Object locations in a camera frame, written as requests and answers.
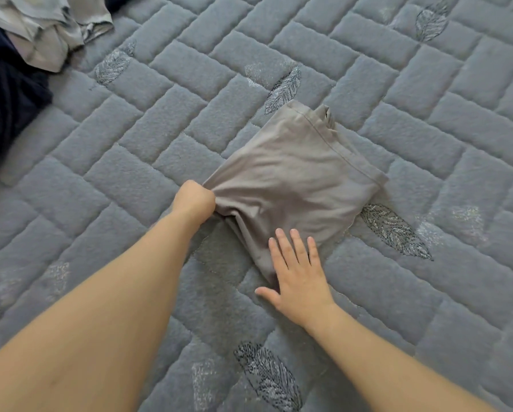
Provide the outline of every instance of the hand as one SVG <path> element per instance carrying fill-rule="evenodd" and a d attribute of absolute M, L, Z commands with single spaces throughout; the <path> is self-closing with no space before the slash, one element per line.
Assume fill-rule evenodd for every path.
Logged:
<path fill-rule="evenodd" d="M 276 230 L 276 236 L 281 252 L 274 238 L 268 242 L 281 294 L 264 287 L 258 288 L 255 293 L 267 299 L 295 324 L 308 330 L 310 323 L 319 321 L 331 307 L 335 307 L 335 302 L 321 268 L 314 239 L 308 237 L 308 257 L 299 232 L 292 229 L 290 235 L 294 250 L 280 228 Z"/>
<path fill-rule="evenodd" d="M 216 207 L 215 195 L 195 181 L 186 181 L 176 193 L 172 202 L 172 212 L 182 213 L 196 222 L 203 224 L 214 212 Z"/>

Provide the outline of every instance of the finger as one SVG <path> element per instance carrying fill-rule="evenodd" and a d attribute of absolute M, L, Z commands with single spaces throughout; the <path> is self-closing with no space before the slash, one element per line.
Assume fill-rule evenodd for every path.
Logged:
<path fill-rule="evenodd" d="M 260 287 L 255 290 L 255 293 L 266 299 L 271 303 L 275 309 L 280 309 L 281 296 L 279 293 L 270 288 Z"/>
<path fill-rule="evenodd" d="M 313 237 L 308 237 L 308 250 L 310 251 L 310 264 L 317 268 L 321 267 L 320 255 L 317 252 L 316 241 Z"/>
<path fill-rule="evenodd" d="M 280 249 L 283 254 L 283 258 L 285 259 L 285 263 L 287 263 L 287 267 L 291 270 L 298 264 L 293 247 L 290 245 L 289 239 L 281 228 L 276 230 L 276 236 L 277 241 L 280 242 Z"/>
<path fill-rule="evenodd" d="M 300 238 L 300 233 L 297 229 L 292 229 L 290 231 L 291 239 L 293 239 L 294 251 L 296 253 L 296 258 L 298 259 L 298 263 L 302 266 L 308 266 L 310 261 L 308 260 L 308 252 L 306 251 L 306 247 L 304 247 L 304 243 Z"/>
<path fill-rule="evenodd" d="M 270 238 L 268 240 L 268 247 L 270 248 L 270 255 L 272 255 L 272 262 L 274 263 L 274 269 L 276 270 L 277 278 L 280 280 L 282 275 L 287 270 L 287 265 L 285 264 L 283 256 L 281 256 L 280 248 L 277 247 L 275 238 Z"/>

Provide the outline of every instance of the pile of clothes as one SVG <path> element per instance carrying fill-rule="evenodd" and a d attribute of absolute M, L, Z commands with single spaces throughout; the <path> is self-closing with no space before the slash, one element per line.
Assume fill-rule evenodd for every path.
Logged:
<path fill-rule="evenodd" d="M 0 156 L 47 104 L 48 72 L 113 28 L 127 0 L 0 0 Z"/>

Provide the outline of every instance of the forearm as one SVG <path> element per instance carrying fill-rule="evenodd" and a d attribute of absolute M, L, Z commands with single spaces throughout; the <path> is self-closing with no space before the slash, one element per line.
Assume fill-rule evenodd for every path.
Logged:
<path fill-rule="evenodd" d="M 166 216 L 5 345 L 0 411 L 133 410 L 197 228 Z"/>
<path fill-rule="evenodd" d="M 494 411 L 487 403 L 454 385 L 392 344 L 369 331 L 334 305 L 308 326 L 377 412 Z"/>

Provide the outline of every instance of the gray fleece blanket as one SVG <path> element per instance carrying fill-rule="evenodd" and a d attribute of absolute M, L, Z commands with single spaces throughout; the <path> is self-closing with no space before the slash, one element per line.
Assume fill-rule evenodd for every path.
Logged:
<path fill-rule="evenodd" d="M 513 411 L 513 0 L 132 0 L 114 23 L 0 164 L 0 346 L 294 98 L 390 178 L 322 249 L 335 300 Z M 266 283 L 205 223 L 141 411 L 367 410 Z"/>

